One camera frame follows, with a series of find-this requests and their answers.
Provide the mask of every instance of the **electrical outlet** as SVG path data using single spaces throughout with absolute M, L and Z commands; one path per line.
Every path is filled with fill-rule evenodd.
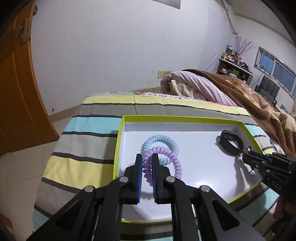
M 157 74 L 157 78 L 158 79 L 163 78 L 163 73 L 164 73 L 164 71 L 159 71 Z

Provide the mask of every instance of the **human hand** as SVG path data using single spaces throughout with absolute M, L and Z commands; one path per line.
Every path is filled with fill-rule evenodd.
M 281 219 L 285 211 L 288 213 L 296 213 L 296 202 L 285 202 L 282 197 L 279 197 L 273 214 L 274 221 L 276 222 Z

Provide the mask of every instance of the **striped bed sheet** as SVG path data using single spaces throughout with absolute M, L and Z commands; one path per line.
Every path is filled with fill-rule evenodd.
M 98 188 L 108 185 L 112 180 L 117 133 L 123 115 L 174 115 L 238 120 L 245 124 L 265 154 L 283 153 L 243 108 L 160 94 L 90 96 L 67 124 L 48 160 L 37 189 L 33 231 L 85 186 L 93 185 Z M 230 205 L 268 240 L 277 198 L 274 191 L 261 183 Z M 121 239 L 173 240 L 172 234 L 171 223 L 122 223 Z

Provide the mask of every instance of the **floor tile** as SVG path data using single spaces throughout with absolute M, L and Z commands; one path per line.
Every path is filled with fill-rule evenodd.
M 5 162 L 9 162 L 10 159 L 10 152 L 5 153 L 4 155 L 1 156 L 1 161 L 0 164 L 3 164 Z
M 34 146 L 11 153 L 8 184 L 38 177 L 43 174 L 44 145 Z
M 7 204 L 7 177 L 9 162 L 0 164 L 0 213 L 9 219 Z
M 71 118 L 72 116 L 53 123 L 59 135 L 62 134 L 63 130 L 65 129 L 66 125 L 68 124 Z
M 43 171 L 46 169 L 47 161 L 50 158 L 50 156 L 51 156 L 51 154 L 52 154 L 52 152 L 54 150 L 54 147 L 55 147 L 56 143 L 57 143 L 57 141 L 44 144 Z
M 32 234 L 33 208 L 40 182 L 41 176 L 7 187 L 10 220 L 17 241 L 25 241 Z

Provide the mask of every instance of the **ceiling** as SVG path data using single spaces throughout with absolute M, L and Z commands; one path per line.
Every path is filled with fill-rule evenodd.
M 260 0 L 235 0 L 232 9 L 235 15 L 248 18 L 270 28 L 294 45 L 279 19 Z

